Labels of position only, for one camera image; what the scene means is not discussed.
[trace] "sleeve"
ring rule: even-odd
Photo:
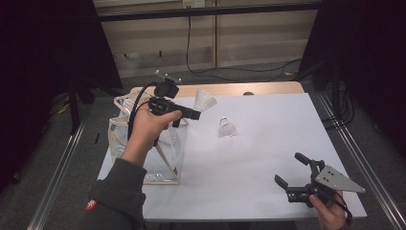
[[[143,229],[146,174],[145,169],[116,159],[105,180],[96,181],[90,189],[90,201],[77,229]]]
[[[338,230],[350,230],[350,227],[348,226],[348,225],[344,225],[344,226],[342,226],[340,229],[338,229]]]

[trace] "gray floor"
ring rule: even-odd
[[[281,63],[266,63],[244,66],[255,69],[266,69],[281,65]],[[294,73],[299,62],[288,65],[284,71]],[[236,81],[268,81],[279,75],[276,73],[249,73],[231,70],[221,70],[217,74],[224,78]],[[189,72],[172,74],[175,78],[182,78],[185,84],[192,83],[222,83],[212,77],[197,77]],[[147,81],[154,80],[153,75],[142,78],[123,79],[123,92],[134,86],[140,86]],[[278,81],[287,81],[291,77],[282,75]],[[321,118],[326,118],[318,92],[314,92],[311,79],[302,82],[306,92],[310,94]],[[73,229],[86,204],[86,191],[97,177],[100,165],[107,149],[108,118],[117,115],[117,108],[112,103],[112,98],[102,92],[95,92],[96,102],[91,107],[90,119],[80,137],[75,154],[70,162],[71,167],[65,174],[60,185],[44,229]],[[35,152],[21,172],[21,181],[11,184],[0,195],[0,229],[26,229],[34,214],[45,189],[55,171],[61,154],[70,138],[69,110],[62,114],[52,116],[41,141]],[[397,207],[406,213],[406,161],[394,149],[391,141],[384,135],[376,132],[374,122],[362,106],[355,102],[355,117],[348,125],[351,135],[356,140],[359,148],[366,155],[369,163],[380,178],[383,185],[392,195]],[[335,129],[327,131],[328,135],[341,160],[352,179],[371,190],[362,173],[358,170],[353,159]],[[368,192],[360,195],[360,199],[369,215],[367,218],[355,219],[351,229],[394,229],[388,221],[375,195]],[[251,229],[282,229],[272,226],[272,222],[258,222]],[[157,229],[158,223],[149,223],[150,229]],[[296,221],[297,229],[318,229],[317,219],[303,219]],[[225,223],[176,223],[174,229],[228,229]]]

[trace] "small white object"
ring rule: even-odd
[[[217,101],[207,91],[202,89],[197,90],[196,98],[194,99],[194,110],[203,112],[215,104],[217,104]]]
[[[220,119],[220,127],[218,128],[218,135],[220,137],[231,137],[236,134],[236,127],[230,123],[227,118]]]

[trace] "black curtain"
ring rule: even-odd
[[[122,87],[102,25],[71,20],[96,16],[92,0],[0,3],[2,138],[0,190],[33,151],[52,98],[76,79],[82,88]]]

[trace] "person's arm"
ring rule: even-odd
[[[343,200],[341,199],[343,192],[337,191],[337,194],[334,195],[333,198],[343,204]],[[346,225],[346,213],[337,204],[328,202],[327,205],[325,205],[316,195],[311,195],[309,199],[319,212],[319,225],[322,230],[349,229]]]
[[[142,193],[143,169],[148,151],[161,131],[170,122],[180,119],[182,113],[174,111],[162,116],[153,115],[148,105],[138,109],[133,130],[121,159],[116,159],[108,176],[98,180],[90,189],[90,202],[78,224],[84,229],[143,229]]]

